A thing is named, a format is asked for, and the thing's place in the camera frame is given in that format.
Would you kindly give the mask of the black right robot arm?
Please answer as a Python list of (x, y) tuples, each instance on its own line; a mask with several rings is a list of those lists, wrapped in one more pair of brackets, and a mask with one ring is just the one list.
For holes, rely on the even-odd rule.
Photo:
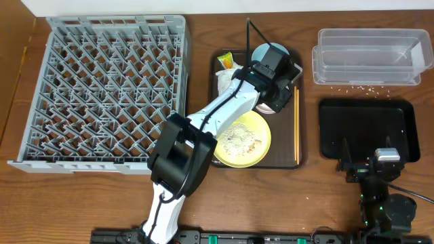
[(390, 183), (401, 175), (404, 163), (396, 148), (377, 148), (363, 163), (353, 160), (349, 144), (342, 141), (338, 171), (348, 183), (361, 190), (361, 219), (366, 228), (351, 238), (352, 243), (403, 243), (412, 229), (417, 204), (414, 199), (389, 192)]

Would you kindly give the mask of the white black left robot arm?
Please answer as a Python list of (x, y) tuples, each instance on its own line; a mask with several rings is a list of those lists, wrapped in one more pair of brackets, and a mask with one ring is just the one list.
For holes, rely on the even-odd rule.
[(154, 197), (141, 230), (145, 243), (169, 243), (177, 233), (184, 200), (203, 182), (224, 130), (259, 104), (279, 113), (289, 102), (289, 86), (302, 69), (278, 44), (259, 49), (262, 57), (248, 58), (225, 91), (205, 108), (187, 117), (174, 113), (167, 119), (148, 162)]

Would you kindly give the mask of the pink bowl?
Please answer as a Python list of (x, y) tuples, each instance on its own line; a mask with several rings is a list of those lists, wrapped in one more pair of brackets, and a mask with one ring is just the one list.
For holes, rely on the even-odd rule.
[(256, 110), (264, 114), (279, 113), (289, 102), (292, 92), (289, 87), (279, 89), (271, 101), (260, 103), (256, 106)]

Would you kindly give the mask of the light blue bowl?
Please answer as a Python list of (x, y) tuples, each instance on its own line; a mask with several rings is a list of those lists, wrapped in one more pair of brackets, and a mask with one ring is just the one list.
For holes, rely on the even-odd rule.
[[(290, 54), (289, 51), (282, 45), (278, 43), (271, 43), (272, 46), (276, 47), (277, 49), (280, 49), (281, 51), (285, 52), (286, 54)], [(264, 43), (262, 45), (259, 45), (252, 54), (252, 61), (261, 61), (264, 58), (264, 55), (269, 49), (269, 44)]]

